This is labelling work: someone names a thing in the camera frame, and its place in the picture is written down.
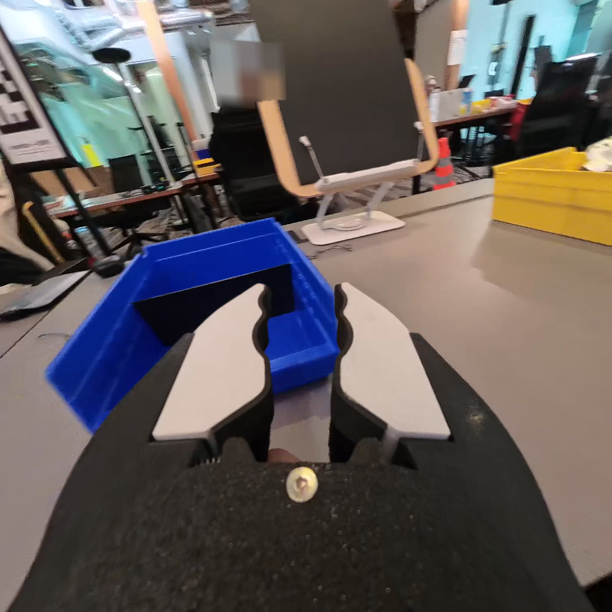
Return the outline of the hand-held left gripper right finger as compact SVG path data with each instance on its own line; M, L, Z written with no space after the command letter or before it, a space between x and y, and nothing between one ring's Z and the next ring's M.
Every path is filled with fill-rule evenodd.
M366 439L383 463L414 463L410 441L452 432L407 326L350 283L334 289L337 356L331 381L329 459L347 463Z

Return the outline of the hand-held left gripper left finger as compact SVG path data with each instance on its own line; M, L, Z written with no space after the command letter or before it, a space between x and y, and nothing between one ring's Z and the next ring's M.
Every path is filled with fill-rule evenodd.
M197 327L152 430L155 441L201 440L220 456L229 439L240 438L256 461L268 461L270 310L271 290L257 283Z

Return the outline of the blue plastic bin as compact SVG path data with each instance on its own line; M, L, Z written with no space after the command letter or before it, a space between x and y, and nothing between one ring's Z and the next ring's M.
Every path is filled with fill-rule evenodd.
M270 317L266 354L275 394L323 379L339 349L333 290L272 219L144 248L47 368L47 379L90 433L168 352L135 310L149 297L290 264L295 309Z

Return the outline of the yellow plastic bin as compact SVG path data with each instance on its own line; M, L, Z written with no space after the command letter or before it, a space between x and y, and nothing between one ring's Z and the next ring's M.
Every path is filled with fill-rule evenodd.
M493 167L494 221L611 246L611 172L563 148Z

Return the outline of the black bin divider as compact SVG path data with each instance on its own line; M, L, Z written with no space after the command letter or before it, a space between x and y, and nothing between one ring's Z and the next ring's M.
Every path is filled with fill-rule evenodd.
M134 303L135 310L164 346L172 346L185 333L197 327L215 311L252 286L269 288L271 317L295 309L293 273L290 264L269 267L197 287L149 297Z

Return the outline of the orange traffic cone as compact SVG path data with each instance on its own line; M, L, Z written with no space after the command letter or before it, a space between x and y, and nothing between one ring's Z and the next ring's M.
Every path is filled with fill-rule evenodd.
M454 167L450 159L448 137L441 137L438 141L438 146L439 159L434 169L434 191L456 186Z

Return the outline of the black board with wooden rim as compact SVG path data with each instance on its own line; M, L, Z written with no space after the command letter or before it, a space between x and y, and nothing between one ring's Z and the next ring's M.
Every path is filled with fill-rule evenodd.
M258 111L282 186L306 198L431 171L424 80L388 1L250 1L285 60L285 98Z

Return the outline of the printed marker sign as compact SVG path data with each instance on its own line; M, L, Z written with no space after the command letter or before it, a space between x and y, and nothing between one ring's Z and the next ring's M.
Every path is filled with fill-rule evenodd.
M3 29L1 155L19 172L64 170L77 166Z

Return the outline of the black disc stand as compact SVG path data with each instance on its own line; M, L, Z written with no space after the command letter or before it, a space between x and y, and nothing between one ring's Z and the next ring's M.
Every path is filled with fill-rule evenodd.
M130 100L136 111L136 115L138 116L142 127L144 128L144 131L148 137L149 144L151 145L155 156L158 162L160 163L162 170L164 171L164 177L169 180L169 182L174 184L176 181L174 181L170 167L168 166L168 163L165 160L164 154L159 145L152 124L150 123L150 120L144 115L144 111L142 110L142 104L136 93L136 86L134 85L134 82L130 76L129 70L126 67L123 67L124 64L127 64L132 59L130 51L120 47L101 47L96 50L93 50L91 54L92 57L95 58L95 60L99 64L114 65L117 71L120 72L120 74L122 75L124 86L127 89ZM192 230L192 218L190 217L190 214L186 209L181 192L179 192L177 195L172 196L172 201L174 210L176 211L178 216L178 220L174 224L174 227L176 229L188 228Z

